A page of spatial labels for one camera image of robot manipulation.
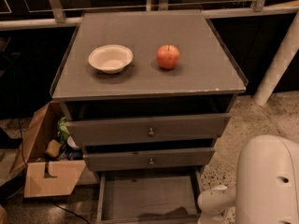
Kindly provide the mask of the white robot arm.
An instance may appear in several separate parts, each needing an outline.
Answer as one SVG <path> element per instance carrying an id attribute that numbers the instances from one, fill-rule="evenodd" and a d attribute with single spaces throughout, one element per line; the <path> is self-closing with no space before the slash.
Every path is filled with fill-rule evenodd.
<path id="1" fill-rule="evenodd" d="M 242 148 L 236 184 L 203 191 L 197 224 L 222 224 L 235 208 L 235 224 L 299 224 L 299 144 L 259 135 Z"/>

